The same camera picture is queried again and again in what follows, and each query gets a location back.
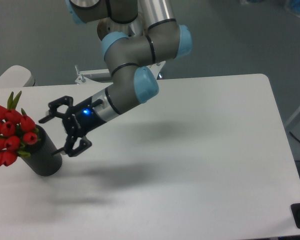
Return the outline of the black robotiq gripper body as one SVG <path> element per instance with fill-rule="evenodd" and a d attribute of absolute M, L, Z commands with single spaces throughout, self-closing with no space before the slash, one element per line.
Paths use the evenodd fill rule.
<path fill-rule="evenodd" d="M 103 104 L 103 100 L 92 100 L 89 97 L 80 103 L 73 105 L 73 98 L 66 97 L 68 106 L 65 113 L 62 114 L 62 124 L 68 135 L 74 137 L 83 137 L 90 131 L 102 126 L 106 123 L 95 111 L 94 107 L 98 107 Z"/>

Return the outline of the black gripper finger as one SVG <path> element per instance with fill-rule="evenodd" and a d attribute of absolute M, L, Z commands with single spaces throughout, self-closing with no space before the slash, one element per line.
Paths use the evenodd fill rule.
<path fill-rule="evenodd" d="M 73 106 L 73 98 L 71 96 L 63 96 L 56 100 L 53 100 L 48 103 L 49 110 L 46 113 L 46 116 L 40 119 L 38 122 L 40 124 L 45 124 L 53 118 L 64 119 L 66 117 L 66 113 L 62 113 L 58 111 L 58 108 L 61 106 L 72 107 Z"/>
<path fill-rule="evenodd" d="M 57 154 L 68 155 L 69 157 L 76 157 L 86 151 L 92 146 L 92 142 L 86 136 L 77 137 L 68 135 L 63 147 L 53 151 L 52 156 Z"/>

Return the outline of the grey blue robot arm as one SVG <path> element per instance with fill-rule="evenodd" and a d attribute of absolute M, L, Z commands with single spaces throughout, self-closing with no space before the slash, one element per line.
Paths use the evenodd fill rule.
<path fill-rule="evenodd" d="M 68 0 L 66 5 L 74 21 L 84 24 L 109 18 L 129 27 L 141 18 L 139 34 L 109 28 L 101 41 L 112 84 L 78 104 L 70 96 L 54 100 L 40 120 L 62 120 L 66 141 L 53 154 L 75 157 L 92 145 L 87 133 L 158 94 L 149 65 L 188 55 L 193 42 L 189 29 L 177 23 L 170 0 Z"/>

